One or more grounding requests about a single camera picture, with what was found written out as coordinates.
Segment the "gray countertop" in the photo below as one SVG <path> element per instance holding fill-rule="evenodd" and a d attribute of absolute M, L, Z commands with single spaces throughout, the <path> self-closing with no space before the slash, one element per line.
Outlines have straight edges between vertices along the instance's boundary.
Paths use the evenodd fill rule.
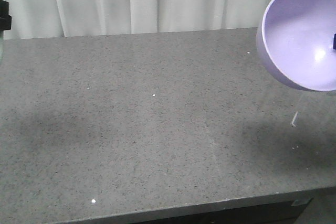
<path fill-rule="evenodd" d="M 336 93 L 278 83 L 255 33 L 5 41 L 0 223 L 125 223 L 335 192 Z"/>

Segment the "countertop edge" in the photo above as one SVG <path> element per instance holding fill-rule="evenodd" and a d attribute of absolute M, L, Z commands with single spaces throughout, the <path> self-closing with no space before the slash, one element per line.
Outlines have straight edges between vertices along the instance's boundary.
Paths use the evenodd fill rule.
<path fill-rule="evenodd" d="M 336 186 L 316 188 L 311 190 L 293 191 L 290 193 L 276 193 L 256 197 L 243 197 L 236 199 L 223 199 L 197 205 L 178 205 L 154 210 L 141 210 L 120 215 L 100 216 L 88 219 L 77 219 L 64 222 L 53 222 L 52 224 L 127 224 L 185 215 L 202 214 L 206 212 L 221 211 L 256 205 L 272 204 L 296 199 L 311 199 L 316 196 L 336 194 Z"/>

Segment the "lavender bowl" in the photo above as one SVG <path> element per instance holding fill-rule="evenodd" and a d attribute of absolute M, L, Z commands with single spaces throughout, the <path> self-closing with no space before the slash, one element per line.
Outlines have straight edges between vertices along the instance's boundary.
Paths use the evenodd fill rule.
<path fill-rule="evenodd" d="M 336 0 L 272 0 L 257 31 L 258 54 L 283 84 L 336 90 Z"/>

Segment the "white speck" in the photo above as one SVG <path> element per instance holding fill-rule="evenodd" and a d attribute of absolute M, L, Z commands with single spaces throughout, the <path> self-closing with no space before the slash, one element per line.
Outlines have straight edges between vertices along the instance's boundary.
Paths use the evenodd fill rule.
<path fill-rule="evenodd" d="M 293 127 L 296 127 L 296 125 L 295 125 L 294 123 L 295 123 L 296 117 L 298 116 L 298 113 L 299 113 L 299 111 L 297 111 L 297 112 L 295 113 L 295 115 L 294 115 L 294 117 L 293 117 L 293 120 L 292 120 L 292 122 L 291 122 L 291 125 L 292 125 Z"/>

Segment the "table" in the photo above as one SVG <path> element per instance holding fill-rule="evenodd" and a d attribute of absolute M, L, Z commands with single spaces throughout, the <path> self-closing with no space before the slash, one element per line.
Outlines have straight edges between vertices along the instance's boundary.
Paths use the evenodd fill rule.
<path fill-rule="evenodd" d="M 336 93 L 274 80 L 255 33 L 6 40 L 0 222 L 128 223 L 335 193 Z"/>

